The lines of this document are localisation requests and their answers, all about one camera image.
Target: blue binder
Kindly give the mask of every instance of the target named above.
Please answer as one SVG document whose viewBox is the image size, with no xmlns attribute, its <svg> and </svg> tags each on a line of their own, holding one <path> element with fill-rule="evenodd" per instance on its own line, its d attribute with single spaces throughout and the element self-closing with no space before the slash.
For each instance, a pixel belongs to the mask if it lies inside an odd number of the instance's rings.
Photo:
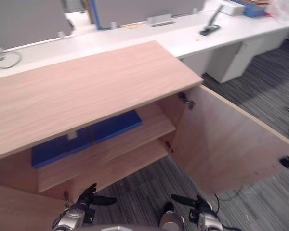
<svg viewBox="0 0 289 231">
<path fill-rule="evenodd" d="M 135 110 L 117 115 L 92 125 L 94 141 L 103 142 L 142 124 Z"/>
<path fill-rule="evenodd" d="M 68 136 L 64 135 L 33 147 L 32 167 L 43 167 L 93 145 L 90 128 L 79 129 L 76 133 L 77 137 L 74 139 L 69 140 Z"/>
</svg>

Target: white box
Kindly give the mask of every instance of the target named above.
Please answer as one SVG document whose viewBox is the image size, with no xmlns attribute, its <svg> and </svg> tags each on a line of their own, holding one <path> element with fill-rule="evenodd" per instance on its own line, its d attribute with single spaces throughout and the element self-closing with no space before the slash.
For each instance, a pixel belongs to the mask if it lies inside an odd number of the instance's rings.
<svg viewBox="0 0 289 231">
<path fill-rule="evenodd" d="M 245 6 L 233 1 L 223 1 L 222 5 L 223 8 L 221 12 L 228 14 L 230 16 L 243 15 L 245 10 Z"/>
</svg>

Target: gray striped carpet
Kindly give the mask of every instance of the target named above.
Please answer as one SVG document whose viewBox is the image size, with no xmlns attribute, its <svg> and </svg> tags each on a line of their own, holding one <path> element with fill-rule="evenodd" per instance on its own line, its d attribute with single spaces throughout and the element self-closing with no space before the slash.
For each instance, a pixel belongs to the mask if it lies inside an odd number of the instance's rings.
<svg viewBox="0 0 289 231">
<path fill-rule="evenodd" d="M 255 57 L 240 78 L 219 84 L 208 75 L 204 84 L 237 104 L 285 136 L 289 136 L 289 41 L 281 48 Z M 117 197 L 118 203 L 95 207 L 95 224 L 134 223 L 158 225 L 163 205 L 170 195 L 195 198 L 203 195 L 214 208 L 215 197 L 208 197 L 171 160 L 165 157 L 116 182 L 98 194 Z M 219 195 L 229 198 L 235 191 Z M 185 220 L 189 208 L 174 203 Z M 245 186 L 238 197 L 221 202 L 219 217 L 225 225 L 245 231 L 289 231 L 289 171 L 271 179 Z M 197 228 L 186 223 L 187 231 Z"/>
</svg>

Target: door hinge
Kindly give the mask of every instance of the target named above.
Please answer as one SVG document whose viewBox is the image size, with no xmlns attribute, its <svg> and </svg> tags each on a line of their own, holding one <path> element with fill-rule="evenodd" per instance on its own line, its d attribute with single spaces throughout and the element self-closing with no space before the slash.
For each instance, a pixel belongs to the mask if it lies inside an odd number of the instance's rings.
<svg viewBox="0 0 289 231">
<path fill-rule="evenodd" d="M 168 141 L 165 142 L 165 145 L 166 145 L 166 147 L 168 148 L 168 151 L 169 151 L 169 152 L 174 153 L 174 150 L 173 150 L 173 148 L 171 147 L 171 145 L 170 145 L 170 143 L 169 143 Z"/>
<path fill-rule="evenodd" d="M 178 97 L 179 97 L 179 99 L 180 99 L 182 102 L 184 102 L 185 104 L 187 104 L 187 106 L 188 106 L 188 108 L 189 108 L 190 110 L 193 109 L 193 107 L 194 107 L 194 105 L 195 105 L 195 102 L 192 101 L 192 100 L 188 100 L 185 93 L 179 92 L 179 93 L 178 93 Z"/>
</svg>

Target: blue box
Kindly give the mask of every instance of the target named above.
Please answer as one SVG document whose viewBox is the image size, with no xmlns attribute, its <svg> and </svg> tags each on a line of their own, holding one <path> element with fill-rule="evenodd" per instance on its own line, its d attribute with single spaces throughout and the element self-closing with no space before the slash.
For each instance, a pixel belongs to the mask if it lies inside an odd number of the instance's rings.
<svg viewBox="0 0 289 231">
<path fill-rule="evenodd" d="M 231 1 L 244 5 L 246 7 L 243 13 L 243 15 L 246 17 L 254 18 L 254 17 L 264 16 L 265 14 L 264 7 L 257 6 L 255 4 L 251 4 L 251 3 L 240 1 L 240 0 L 231 0 Z"/>
<path fill-rule="evenodd" d="M 141 119 L 135 110 L 117 115 L 92 125 L 94 141 L 103 142 L 141 124 Z"/>
<path fill-rule="evenodd" d="M 64 135 L 34 146 L 31 158 L 32 167 L 43 167 L 93 145 L 89 127 L 79 129 L 76 133 L 77 137 L 70 140 L 67 135 Z"/>
</svg>

